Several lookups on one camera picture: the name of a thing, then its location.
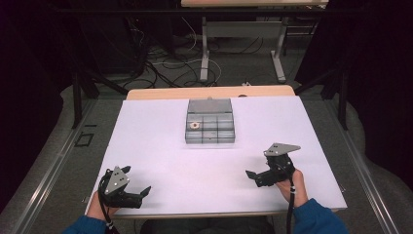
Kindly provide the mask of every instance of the gray carpet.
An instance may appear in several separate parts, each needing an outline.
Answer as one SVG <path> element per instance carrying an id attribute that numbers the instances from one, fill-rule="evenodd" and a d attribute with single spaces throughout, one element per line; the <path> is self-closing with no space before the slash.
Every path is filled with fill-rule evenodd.
<path id="1" fill-rule="evenodd" d="M 219 45 L 219 51 L 221 52 L 239 52 L 253 40 L 254 38 L 244 40 L 226 39 L 216 41 L 215 43 Z M 287 84 L 294 88 L 298 84 L 293 81 L 293 77 L 305 53 L 308 41 L 305 37 L 291 38 L 288 43 L 288 55 L 282 57 Z M 259 44 L 254 44 L 250 49 L 253 51 L 254 48 L 258 47 Z M 274 49 L 274 41 L 264 40 L 261 49 L 254 54 L 211 54 L 210 58 L 219 64 L 222 72 L 218 85 L 239 86 L 245 81 L 252 85 L 277 85 L 278 82 L 275 78 L 275 71 L 269 54 L 270 49 Z M 188 57 L 196 54 L 192 51 L 187 52 L 187 49 L 182 50 Z M 199 57 L 200 55 L 197 54 L 193 59 L 198 59 Z M 193 67 L 199 66 L 195 62 L 191 64 Z M 165 68 L 161 65 L 156 65 L 156 67 L 171 80 L 183 74 L 183 77 L 177 81 L 182 86 L 186 81 L 194 79 L 194 75 L 193 73 L 191 74 L 191 70 L 188 67 L 177 69 L 169 69 L 170 66 Z M 215 74 L 219 73 L 219 68 L 214 66 L 213 63 L 210 64 L 210 68 Z M 153 73 L 145 72 L 139 78 L 153 80 L 154 75 Z M 147 85 L 148 83 L 136 81 L 130 83 L 127 88 L 143 88 Z M 167 87 L 167 85 L 158 80 L 157 88 L 162 87 Z M 101 91 L 99 100 L 94 100 L 94 109 L 78 130 L 79 134 L 83 132 L 84 135 L 94 135 L 91 144 L 69 149 L 67 161 L 56 179 L 52 191 L 48 194 L 42 209 L 38 214 L 35 214 L 29 233 L 59 233 L 85 211 L 86 204 L 82 203 L 82 200 L 91 193 L 94 187 L 100 162 L 116 123 L 123 98 L 105 86 L 99 85 L 99 89 Z M 315 87 L 303 94 L 302 99 L 333 173 L 337 181 L 346 188 L 344 196 L 349 208 L 337 214 L 346 222 L 351 233 L 383 233 L 364 188 L 355 173 L 348 146 L 340 135 L 340 131 L 334 125 L 335 120 L 328 113 L 325 101 L 320 99 L 318 93 L 319 89 Z M 56 125 L 54 132 L 51 134 L 32 170 L 20 186 L 19 191 L 5 211 L 1 213 L 1 233 L 12 233 L 20 215 L 24 213 L 24 208 L 40 184 L 45 171 L 52 164 L 55 157 L 59 155 L 60 149 L 67 140 L 73 120 L 70 89 L 63 92 L 62 95 L 65 100 L 65 108 L 60 116 L 59 123 Z M 362 126 L 357 119 L 357 113 L 351 107 L 348 111 L 348 119 L 350 134 L 358 150 L 362 153 L 364 147 Z M 413 209 L 412 192 L 394 175 L 371 163 L 368 163 L 368 165 L 400 233 L 409 233 L 413 229 L 413 225 L 406 217 L 412 216 L 410 212 Z M 285 233 L 284 215 L 271 216 L 269 220 L 274 223 L 277 233 Z M 116 220 L 121 233 L 135 233 L 135 230 L 138 233 L 141 222 L 142 220 Z"/>

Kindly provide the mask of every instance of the metal frame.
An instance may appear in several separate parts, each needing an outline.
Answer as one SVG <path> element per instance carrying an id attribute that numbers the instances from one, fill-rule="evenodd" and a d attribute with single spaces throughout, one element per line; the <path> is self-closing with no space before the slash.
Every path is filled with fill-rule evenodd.
<path id="1" fill-rule="evenodd" d="M 278 38 L 275 51 L 271 51 L 274 68 L 280 83 L 285 83 L 285 76 L 280 61 L 282 43 L 285 37 L 288 18 L 282 21 L 207 21 L 203 17 L 203 59 L 200 81 L 207 81 L 209 50 L 207 49 L 208 37 L 257 37 Z"/>
<path id="2" fill-rule="evenodd" d="M 16 222 L 12 233 L 29 233 L 31 226 L 33 225 L 33 222 L 42 210 L 42 207 L 46 202 L 46 199 L 52 191 L 52 188 L 55 182 L 57 181 L 58 176 L 60 175 L 60 172 L 63 169 L 65 162 L 67 161 L 69 153 L 73 148 L 73 145 L 75 144 L 76 138 L 81 134 L 83 123 L 85 123 L 89 114 L 92 113 L 95 104 L 96 100 L 88 100 L 88 102 L 86 103 L 86 106 L 84 108 L 85 118 L 83 118 L 82 121 L 79 123 L 77 129 L 74 129 L 70 132 L 66 142 L 58 152 L 55 160 L 49 166 L 49 169 L 43 176 L 39 186 L 37 186 L 36 191 L 33 193 L 33 196 L 31 197 L 29 203 L 27 204 L 26 208 L 21 214 L 19 220 Z"/>
<path id="3" fill-rule="evenodd" d="M 352 137 L 350 136 L 348 131 L 345 131 L 342 128 L 340 121 L 336 118 L 337 115 L 335 113 L 335 105 L 333 100 L 325 100 L 325 105 L 327 110 L 332 116 L 332 119 L 335 120 L 334 124 L 336 125 L 337 129 L 340 131 L 344 141 L 346 142 L 349 150 L 350 155 L 352 156 L 352 163 L 353 167 L 356 171 L 358 179 L 364 189 L 364 192 L 367 196 L 368 201 L 370 202 L 371 208 L 373 209 L 377 219 L 379 220 L 380 225 L 384 233 L 386 234 L 398 234 L 399 231 L 397 226 L 395 225 L 389 211 L 384 204 L 382 196 L 378 191 L 374 181 L 370 175 L 370 171 L 368 170 L 367 165 L 364 162 L 362 155 L 357 150 Z"/>

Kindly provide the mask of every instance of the table leg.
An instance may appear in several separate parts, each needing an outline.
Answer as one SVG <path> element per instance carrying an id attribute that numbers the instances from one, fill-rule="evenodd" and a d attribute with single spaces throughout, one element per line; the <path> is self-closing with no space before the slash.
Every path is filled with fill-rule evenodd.
<path id="1" fill-rule="evenodd" d="M 203 17 L 203 60 L 201 63 L 201 76 L 200 81 L 207 81 L 208 63 L 209 63 L 209 51 L 207 49 L 207 19 Z"/>
<path id="2" fill-rule="evenodd" d="M 285 37 L 286 28 L 288 26 L 288 18 L 282 19 L 282 27 L 280 28 L 279 40 L 275 51 L 271 51 L 274 68 L 276 69 L 277 79 L 280 83 L 285 83 L 285 76 L 282 70 L 282 63 L 280 61 L 280 53 L 282 51 L 282 43 Z"/>

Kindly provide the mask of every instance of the white table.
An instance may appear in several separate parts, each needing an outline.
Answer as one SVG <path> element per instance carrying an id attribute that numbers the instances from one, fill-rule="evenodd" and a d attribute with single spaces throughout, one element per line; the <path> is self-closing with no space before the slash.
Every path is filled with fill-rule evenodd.
<path id="1" fill-rule="evenodd" d="M 230 7 L 288 7 L 326 5 L 328 0 L 182 0 L 183 7 L 230 8 Z M 288 18 L 282 21 L 207 21 L 203 18 L 203 59 L 200 80 L 207 80 L 209 50 L 208 37 L 266 37 L 278 38 L 276 49 L 271 51 L 274 68 L 280 83 L 285 83 L 280 54 Z"/>
<path id="2" fill-rule="evenodd" d="M 120 209 L 120 218 L 277 214 L 287 210 L 278 188 L 258 188 L 245 170 L 269 170 L 263 151 L 280 142 L 301 146 L 289 156 L 304 173 L 310 197 L 331 209 L 347 208 L 300 97 L 231 100 L 235 143 L 219 145 L 185 143 L 188 99 L 125 100 L 94 190 L 106 169 L 131 166 L 125 190 L 152 189 L 140 209 Z"/>

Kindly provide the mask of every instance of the metal bar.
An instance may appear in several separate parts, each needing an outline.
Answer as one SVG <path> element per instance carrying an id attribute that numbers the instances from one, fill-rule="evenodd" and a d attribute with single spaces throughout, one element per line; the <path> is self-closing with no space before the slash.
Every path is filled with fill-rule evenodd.
<path id="1" fill-rule="evenodd" d="M 83 125 L 87 116 L 92 112 L 95 100 L 89 100 L 85 106 L 85 118 L 80 123 L 80 126 Z M 17 221 L 12 233 L 16 234 L 25 234 L 29 233 L 31 226 L 34 223 L 37 215 L 42 210 L 43 204 L 46 202 L 52 188 L 57 181 L 58 176 L 60 175 L 61 170 L 64 167 L 64 163 L 67 161 L 67 156 L 70 150 L 73 148 L 75 139 L 80 134 L 82 128 L 78 127 L 70 132 L 66 142 L 61 148 L 60 152 L 57 154 L 55 161 L 51 164 L 49 169 L 46 171 L 45 175 L 42 178 L 39 186 L 36 191 L 33 193 L 29 203 L 21 214 L 19 220 Z"/>
<path id="2" fill-rule="evenodd" d="M 59 9 L 52 7 L 55 13 L 71 16 L 102 16 L 126 17 L 139 16 L 142 18 L 163 17 L 359 17 L 364 13 L 363 8 L 358 9 L 127 9 L 127 10 L 85 10 L 85 9 Z"/>
<path id="3" fill-rule="evenodd" d="M 350 149 L 353 167 L 364 189 L 364 192 L 367 195 L 367 199 L 370 202 L 371 208 L 373 209 L 380 225 L 382 226 L 384 233 L 385 234 L 398 234 L 399 231 L 392 217 L 390 216 L 386 208 L 386 205 L 384 204 L 383 199 L 379 191 L 377 190 L 376 185 L 374 184 L 373 179 L 371 178 L 370 171 L 368 170 L 368 167 L 365 164 L 364 159 L 362 158 L 362 155 L 358 152 L 349 132 L 343 130 L 340 122 L 336 118 L 336 111 L 335 111 L 333 100 L 325 100 L 324 102 L 328 109 L 329 114 L 333 117 L 332 119 L 335 120 L 334 124 L 336 125 L 337 129 L 340 131 L 341 135 L 344 138 L 344 141 L 347 143 Z"/>

